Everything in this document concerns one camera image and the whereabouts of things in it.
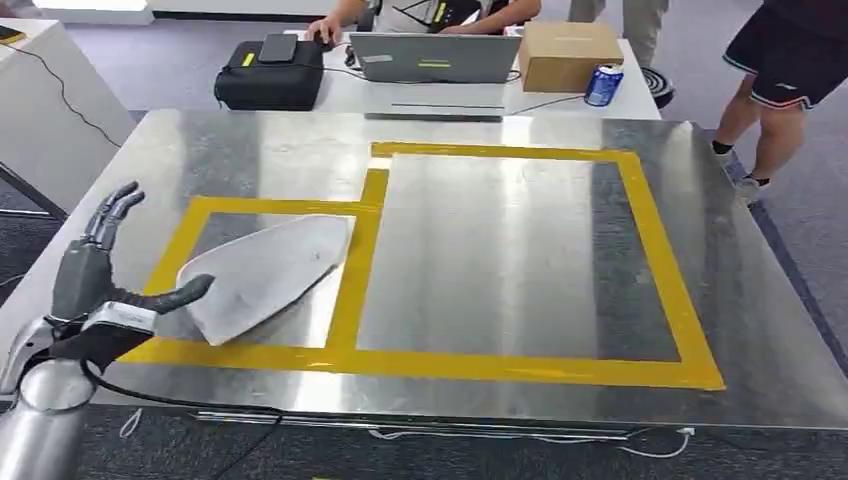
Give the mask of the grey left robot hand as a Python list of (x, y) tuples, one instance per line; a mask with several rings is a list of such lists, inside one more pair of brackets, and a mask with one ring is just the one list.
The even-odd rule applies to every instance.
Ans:
[(52, 316), (74, 320), (110, 301), (166, 314), (207, 294), (215, 281), (210, 274), (197, 275), (178, 289), (157, 295), (141, 295), (114, 283), (111, 254), (119, 226), (144, 199), (136, 181), (102, 199), (82, 235), (69, 243), (62, 256), (53, 287)]

